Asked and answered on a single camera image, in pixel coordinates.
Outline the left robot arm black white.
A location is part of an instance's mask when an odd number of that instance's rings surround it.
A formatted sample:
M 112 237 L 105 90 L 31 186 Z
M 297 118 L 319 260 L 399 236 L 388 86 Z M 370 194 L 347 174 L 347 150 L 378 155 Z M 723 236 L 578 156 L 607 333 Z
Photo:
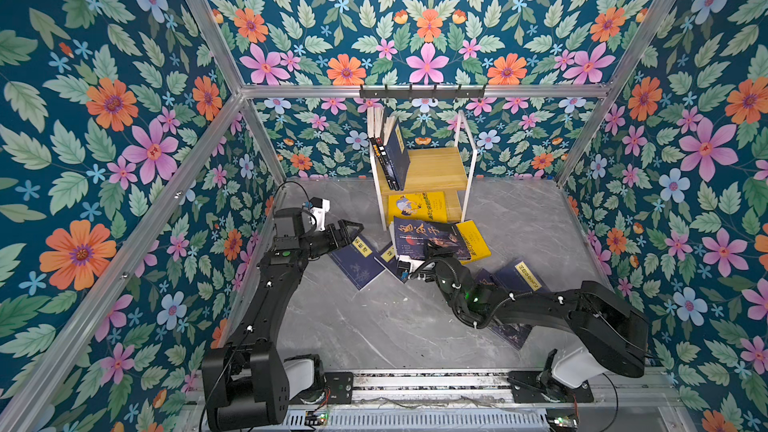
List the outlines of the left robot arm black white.
M 275 235 L 258 263 L 259 284 L 243 318 L 225 342 L 202 362 L 205 411 L 212 431 L 278 425 L 292 400 L 327 397 L 316 354 L 283 360 L 277 350 L 289 302 L 310 262 L 354 242 L 361 223 L 341 219 L 323 227 L 305 207 L 274 214 Z

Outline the purple book orange calligraphy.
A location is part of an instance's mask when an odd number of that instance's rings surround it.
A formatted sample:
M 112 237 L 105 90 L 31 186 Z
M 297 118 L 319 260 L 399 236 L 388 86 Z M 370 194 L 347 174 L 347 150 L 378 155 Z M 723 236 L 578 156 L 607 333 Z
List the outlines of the purple book orange calligraphy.
M 395 217 L 390 224 L 390 233 L 398 255 L 424 260 L 426 244 L 432 243 L 438 248 L 448 249 L 462 261 L 471 258 L 457 224 Z

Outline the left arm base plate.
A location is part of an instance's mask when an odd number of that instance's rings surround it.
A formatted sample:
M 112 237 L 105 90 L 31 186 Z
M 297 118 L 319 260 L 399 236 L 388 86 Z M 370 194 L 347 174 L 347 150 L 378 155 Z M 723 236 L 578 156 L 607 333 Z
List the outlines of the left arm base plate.
M 355 375 L 352 372 L 326 372 L 318 385 L 300 392 L 291 405 L 349 405 L 352 403 Z

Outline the navy book Sunzi label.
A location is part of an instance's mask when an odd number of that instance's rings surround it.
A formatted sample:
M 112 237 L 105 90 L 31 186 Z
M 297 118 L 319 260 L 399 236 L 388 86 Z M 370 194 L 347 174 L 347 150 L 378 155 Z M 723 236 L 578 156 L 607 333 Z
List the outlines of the navy book Sunzi label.
M 501 287 L 513 292 L 549 292 L 533 270 L 521 259 L 516 259 L 491 274 L 492 279 Z

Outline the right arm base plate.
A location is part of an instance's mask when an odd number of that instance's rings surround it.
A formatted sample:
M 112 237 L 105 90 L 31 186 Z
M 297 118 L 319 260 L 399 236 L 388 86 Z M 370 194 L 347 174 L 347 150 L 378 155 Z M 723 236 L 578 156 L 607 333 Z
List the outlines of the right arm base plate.
M 595 401 L 587 383 L 569 388 L 549 377 L 543 371 L 510 371 L 507 374 L 513 400 L 516 403 L 593 403 Z

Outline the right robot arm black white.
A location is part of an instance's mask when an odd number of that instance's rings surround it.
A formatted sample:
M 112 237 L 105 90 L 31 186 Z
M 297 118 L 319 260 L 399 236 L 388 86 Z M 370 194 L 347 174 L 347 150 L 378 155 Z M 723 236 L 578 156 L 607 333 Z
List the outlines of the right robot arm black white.
M 580 345 L 550 355 L 545 382 L 575 389 L 605 372 L 644 376 L 647 317 L 596 281 L 584 280 L 577 289 L 555 292 L 478 283 L 454 251 L 432 242 L 425 245 L 425 260 L 404 279 L 435 283 L 458 322 L 475 330 L 520 324 L 574 334 Z

